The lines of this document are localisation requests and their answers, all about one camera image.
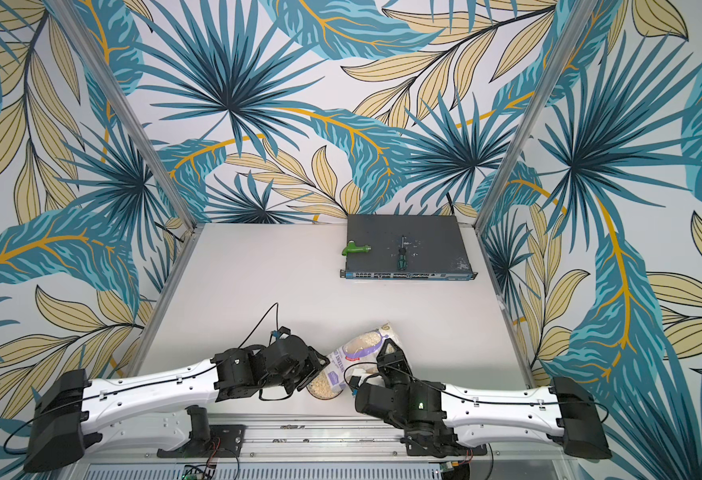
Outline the oatmeal bag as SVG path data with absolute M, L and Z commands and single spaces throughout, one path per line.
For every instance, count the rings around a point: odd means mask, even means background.
M 346 369 L 363 368 L 371 372 L 377 355 L 386 340 L 400 344 L 399 335 L 390 324 L 360 334 L 341 347 L 327 354 L 329 365 L 324 374 L 333 393 L 340 393 L 346 387 Z

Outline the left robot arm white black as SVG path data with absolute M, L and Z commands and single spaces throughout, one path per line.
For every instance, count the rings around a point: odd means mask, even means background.
M 60 469 L 107 442 L 105 430 L 145 414 L 250 398 L 272 387 L 303 390 L 328 358 L 286 327 L 268 345 L 229 348 L 174 370 L 123 379 L 90 379 L 85 370 L 63 373 L 39 398 L 23 462 L 26 473 Z

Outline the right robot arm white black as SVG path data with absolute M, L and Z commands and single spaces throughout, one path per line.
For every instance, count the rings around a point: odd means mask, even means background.
M 526 390 L 477 390 L 417 378 L 404 350 L 383 343 L 374 372 L 358 362 L 343 375 L 358 413 L 402 433 L 410 456 L 485 455 L 494 442 L 538 442 L 591 461 L 611 458 L 606 407 L 574 380 L 553 378 Z

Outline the patterned breakfast bowl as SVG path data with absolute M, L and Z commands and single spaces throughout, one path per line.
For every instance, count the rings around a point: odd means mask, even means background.
M 318 400 L 331 400 L 338 397 L 346 383 L 335 371 L 322 371 L 307 386 L 311 396 Z

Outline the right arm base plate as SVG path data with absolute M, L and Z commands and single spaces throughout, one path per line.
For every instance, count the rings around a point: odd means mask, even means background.
M 408 456 L 446 458 L 484 456 L 488 453 L 486 445 L 460 445 L 454 430 L 442 423 L 416 422 L 403 431 L 400 442 L 406 447 Z

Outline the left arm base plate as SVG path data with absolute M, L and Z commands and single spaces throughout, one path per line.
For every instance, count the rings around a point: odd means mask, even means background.
M 237 458 L 243 446 L 245 425 L 212 425 L 208 433 L 191 432 L 190 439 L 173 450 L 157 451 L 162 459 Z

